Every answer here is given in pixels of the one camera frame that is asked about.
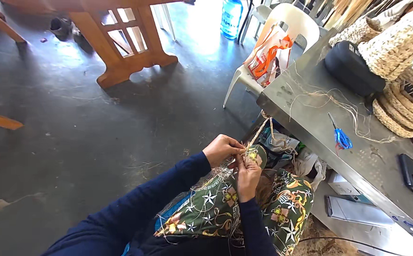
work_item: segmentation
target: hand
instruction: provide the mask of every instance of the hand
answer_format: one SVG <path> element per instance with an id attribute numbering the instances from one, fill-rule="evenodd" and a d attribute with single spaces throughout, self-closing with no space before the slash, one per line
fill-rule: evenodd
<path id="1" fill-rule="evenodd" d="M 262 169 L 250 158 L 235 155 L 235 162 L 229 165 L 229 168 L 238 168 L 238 201 L 245 203 L 256 196 L 256 188 L 259 183 Z"/>
<path id="2" fill-rule="evenodd" d="M 246 148 L 236 139 L 220 134 L 203 150 L 203 153 L 210 162 L 211 168 L 214 168 L 232 154 L 243 154 L 245 150 Z"/>

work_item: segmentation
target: blue scissors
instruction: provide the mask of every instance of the blue scissors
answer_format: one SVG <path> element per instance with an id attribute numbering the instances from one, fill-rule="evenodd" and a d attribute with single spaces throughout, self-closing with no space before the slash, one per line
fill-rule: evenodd
<path id="1" fill-rule="evenodd" d="M 328 112 L 328 115 L 330 116 L 331 122 L 333 123 L 334 126 L 334 137 L 336 139 L 336 148 L 339 149 L 349 149 L 352 148 L 351 141 L 349 137 L 341 130 L 339 129 L 336 124 L 334 123 L 333 117 L 331 114 Z"/>

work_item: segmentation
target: blue water jug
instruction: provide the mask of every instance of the blue water jug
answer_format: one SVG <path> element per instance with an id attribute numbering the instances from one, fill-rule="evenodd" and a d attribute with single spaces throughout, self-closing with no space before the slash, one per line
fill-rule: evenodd
<path id="1" fill-rule="evenodd" d="M 221 32 L 228 39 L 238 36 L 243 5 L 240 0 L 224 0 L 222 3 Z"/>

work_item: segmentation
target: table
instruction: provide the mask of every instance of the table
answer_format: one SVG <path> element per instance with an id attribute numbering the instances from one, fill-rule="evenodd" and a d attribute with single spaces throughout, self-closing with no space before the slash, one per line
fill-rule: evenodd
<path id="1" fill-rule="evenodd" d="M 106 71 L 97 79 L 97 83 L 102 88 L 126 81 L 132 73 L 138 72 L 144 67 L 154 65 L 163 67 L 178 61 L 175 55 L 167 54 L 162 49 L 150 5 L 181 0 L 4 1 L 33 12 L 68 12 L 74 24 L 106 64 Z M 127 18 L 120 18 L 118 9 L 124 9 Z M 114 14 L 116 23 L 104 24 L 102 22 L 99 13 L 108 10 Z M 127 43 L 122 38 L 118 42 L 112 38 L 116 34 L 112 32 L 117 31 L 124 34 Z M 122 55 L 115 43 L 127 54 Z"/>
<path id="2" fill-rule="evenodd" d="M 413 193 L 405 187 L 397 161 L 402 153 L 413 158 L 412 142 L 398 137 L 391 143 L 377 143 L 358 137 L 351 113 L 328 102 L 327 96 L 306 95 L 331 90 L 329 94 L 336 100 L 357 106 L 358 113 L 362 114 L 358 130 L 366 133 L 370 129 L 368 136 L 375 140 L 395 136 L 366 113 L 363 98 L 347 90 L 326 71 L 322 60 L 331 49 L 328 40 L 335 33 L 337 31 L 331 29 L 267 86 L 257 104 L 413 235 Z M 340 150 L 338 155 L 328 112 L 353 143 L 352 149 Z M 262 121 L 259 117 L 255 126 L 260 126 Z"/>

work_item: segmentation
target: lap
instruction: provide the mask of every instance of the lap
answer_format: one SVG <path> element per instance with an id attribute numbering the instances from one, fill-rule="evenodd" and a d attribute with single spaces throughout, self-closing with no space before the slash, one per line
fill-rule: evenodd
<path id="1" fill-rule="evenodd" d="M 155 236 L 229 237 L 244 246 L 236 180 L 217 175 L 191 197 L 156 231 Z M 291 255 L 313 203 L 309 182 L 281 170 L 273 177 L 271 195 L 263 204 L 262 220 L 280 255 Z"/>

